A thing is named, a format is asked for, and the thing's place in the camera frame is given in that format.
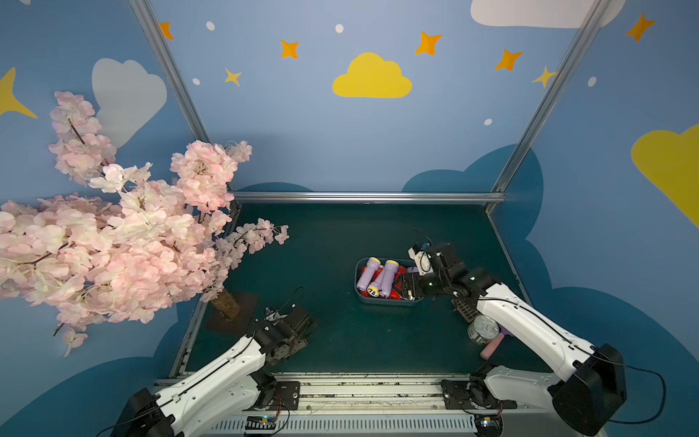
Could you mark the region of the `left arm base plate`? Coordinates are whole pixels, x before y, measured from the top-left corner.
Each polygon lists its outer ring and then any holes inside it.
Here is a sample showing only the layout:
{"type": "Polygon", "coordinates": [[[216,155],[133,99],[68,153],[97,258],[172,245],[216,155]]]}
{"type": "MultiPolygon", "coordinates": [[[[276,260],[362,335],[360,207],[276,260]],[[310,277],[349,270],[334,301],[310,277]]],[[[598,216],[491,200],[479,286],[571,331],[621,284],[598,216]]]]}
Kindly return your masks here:
{"type": "Polygon", "coordinates": [[[260,411],[288,409],[297,411],[300,403],[300,383],[292,382],[268,382],[261,386],[260,396],[253,408],[260,411]]]}

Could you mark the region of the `purple flashlight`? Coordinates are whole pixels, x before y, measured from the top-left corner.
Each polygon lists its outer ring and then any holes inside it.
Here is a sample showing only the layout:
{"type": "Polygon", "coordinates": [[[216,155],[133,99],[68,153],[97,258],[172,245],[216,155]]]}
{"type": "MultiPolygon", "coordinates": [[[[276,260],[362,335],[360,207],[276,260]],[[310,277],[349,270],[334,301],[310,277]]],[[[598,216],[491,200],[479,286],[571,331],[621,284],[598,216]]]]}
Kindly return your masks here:
{"type": "MultiPolygon", "coordinates": [[[[380,261],[375,257],[369,257],[367,259],[365,266],[367,267],[365,273],[371,275],[371,273],[373,273],[373,271],[375,271],[375,269],[378,269],[378,267],[380,267],[380,261]]],[[[356,288],[357,288],[357,290],[363,289],[363,288],[365,288],[365,285],[360,285],[358,280],[357,280],[356,288]]]]}
{"type": "Polygon", "coordinates": [[[378,276],[377,280],[371,282],[369,286],[369,293],[371,293],[373,298],[389,299],[392,282],[398,267],[400,267],[400,265],[395,260],[386,261],[382,268],[382,274],[378,276]]]}

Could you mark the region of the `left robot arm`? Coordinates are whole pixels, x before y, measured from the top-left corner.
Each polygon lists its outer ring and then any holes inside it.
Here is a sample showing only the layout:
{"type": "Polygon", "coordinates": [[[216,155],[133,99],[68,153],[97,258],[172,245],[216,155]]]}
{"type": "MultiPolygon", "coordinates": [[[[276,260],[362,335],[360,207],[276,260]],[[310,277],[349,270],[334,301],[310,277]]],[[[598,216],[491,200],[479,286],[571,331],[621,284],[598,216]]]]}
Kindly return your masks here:
{"type": "Polygon", "coordinates": [[[180,382],[151,393],[131,396],[115,425],[100,431],[109,436],[201,436],[222,420],[246,411],[271,412],[278,431],[282,413],[299,406],[300,384],[278,382],[269,368],[308,346],[315,320],[293,304],[256,319],[225,353],[180,382]]]}

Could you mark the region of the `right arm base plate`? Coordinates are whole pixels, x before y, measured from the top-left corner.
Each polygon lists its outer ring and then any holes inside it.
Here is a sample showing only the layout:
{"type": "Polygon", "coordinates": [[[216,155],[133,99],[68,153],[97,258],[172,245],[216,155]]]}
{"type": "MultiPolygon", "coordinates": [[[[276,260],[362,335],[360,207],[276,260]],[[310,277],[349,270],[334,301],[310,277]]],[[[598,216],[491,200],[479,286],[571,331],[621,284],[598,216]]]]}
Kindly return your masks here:
{"type": "Polygon", "coordinates": [[[516,410],[515,401],[496,399],[480,378],[442,380],[442,398],[447,410],[516,410]]]}

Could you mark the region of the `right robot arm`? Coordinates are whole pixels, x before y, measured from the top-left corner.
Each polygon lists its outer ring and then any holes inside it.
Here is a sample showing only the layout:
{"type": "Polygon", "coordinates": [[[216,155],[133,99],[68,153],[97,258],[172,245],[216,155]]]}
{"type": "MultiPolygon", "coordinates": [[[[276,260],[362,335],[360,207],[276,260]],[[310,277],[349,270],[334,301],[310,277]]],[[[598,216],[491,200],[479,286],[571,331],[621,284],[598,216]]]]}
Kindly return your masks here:
{"type": "Polygon", "coordinates": [[[467,269],[453,245],[414,245],[409,257],[417,271],[404,291],[416,297],[448,295],[470,320],[493,320],[549,367],[547,373],[484,365],[467,385],[469,401],[483,409],[505,402],[556,413],[577,433],[595,436],[627,399],[623,357],[604,344],[597,348],[533,309],[483,268],[467,269]]]}

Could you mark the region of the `red flashlight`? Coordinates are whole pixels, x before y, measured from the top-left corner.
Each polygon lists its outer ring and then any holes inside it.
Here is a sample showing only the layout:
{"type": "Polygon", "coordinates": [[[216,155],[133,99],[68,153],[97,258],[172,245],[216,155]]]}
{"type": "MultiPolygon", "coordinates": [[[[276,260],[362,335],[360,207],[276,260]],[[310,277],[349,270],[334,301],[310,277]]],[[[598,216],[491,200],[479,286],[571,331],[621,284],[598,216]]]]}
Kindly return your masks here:
{"type": "Polygon", "coordinates": [[[398,267],[396,274],[392,282],[392,289],[390,294],[391,300],[402,300],[402,276],[407,272],[407,269],[403,266],[398,267]]]}
{"type": "Polygon", "coordinates": [[[371,285],[371,282],[374,282],[377,280],[378,276],[382,274],[382,266],[378,267],[378,269],[375,269],[371,275],[366,274],[367,267],[364,266],[360,269],[360,275],[358,282],[360,285],[365,285],[365,288],[363,289],[358,289],[358,293],[360,293],[360,296],[365,297],[365,298],[372,298],[371,293],[369,293],[369,286],[371,285]]]}

